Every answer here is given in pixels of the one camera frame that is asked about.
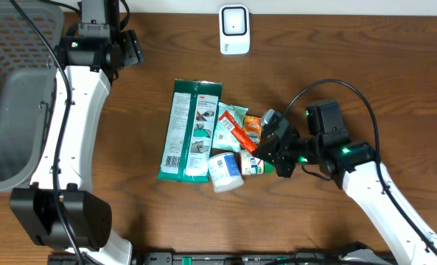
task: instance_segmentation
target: instruction picture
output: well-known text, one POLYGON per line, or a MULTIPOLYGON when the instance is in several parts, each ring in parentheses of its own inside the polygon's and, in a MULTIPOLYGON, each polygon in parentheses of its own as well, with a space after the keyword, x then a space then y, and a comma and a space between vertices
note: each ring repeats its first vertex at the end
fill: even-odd
POLYGON ((207 137, 211 138, 211 127, 208 124, 195 124, 194 125, 194 137, 207 137))
POLYGON ((197 109, 195 119, 197 121, 213 121, 215 112, 213 110, 197 109))
POLYGON ((192 154, 203 154, 210 150, 210 140, 196 141, 190 146, 192 154))

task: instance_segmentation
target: teal packet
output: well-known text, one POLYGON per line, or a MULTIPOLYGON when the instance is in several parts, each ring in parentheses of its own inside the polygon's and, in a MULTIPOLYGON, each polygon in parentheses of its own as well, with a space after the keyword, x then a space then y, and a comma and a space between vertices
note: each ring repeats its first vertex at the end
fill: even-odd
POLYGON ((159 180, 209 181, 208 161, 222 87, 215 82, 175 80, 159 180))
MULTIPOLYGON (((218 117, 221 117, 225 111, 228 111, 233 116, 236 123, 241 127, 243 126, 246 113, 248 112, 247 107, 227 105, 220 102, 218 104, 218 117)), ((226 129, 221 122, 218 122, 217 129, 215 129, 213 135, 213 148, 239 152, 241 150, 241 144, 230 130, 226 129)))

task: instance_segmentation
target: green bottle cap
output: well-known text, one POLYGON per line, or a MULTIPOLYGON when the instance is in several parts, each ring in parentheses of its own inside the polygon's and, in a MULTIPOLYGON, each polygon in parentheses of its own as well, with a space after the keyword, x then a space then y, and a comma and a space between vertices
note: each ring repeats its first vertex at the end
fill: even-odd
POLYGON ((274 172, 274 166, 264 161, 264 174, 269 174, 274 172))

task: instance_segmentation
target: gray plastic basket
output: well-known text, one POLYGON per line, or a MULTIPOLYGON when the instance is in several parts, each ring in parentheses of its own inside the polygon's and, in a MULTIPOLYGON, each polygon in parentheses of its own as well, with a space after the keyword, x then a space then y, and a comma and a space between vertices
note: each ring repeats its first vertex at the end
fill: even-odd
MULTIPOLYGON (((59 7, 18 1, 54 47, 64 15, 59 7)), ((41 157, 49 127, 54 67, 49 53, 8 1, 0 1, 0 191, 29 182, 41 157)))

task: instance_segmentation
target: white backdrop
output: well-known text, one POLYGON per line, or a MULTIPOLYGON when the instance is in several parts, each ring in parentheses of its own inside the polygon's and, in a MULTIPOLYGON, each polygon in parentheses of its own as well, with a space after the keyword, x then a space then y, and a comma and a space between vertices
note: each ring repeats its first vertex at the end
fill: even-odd
MULTIPOLYGON (((78 2, 59 1, 75 6, 78 2)), ((437 15, 437 0, 127 0, 127 3, 132 12, 152 13, 217 13, 224 4, 244 4, 254 14, 437 15)))

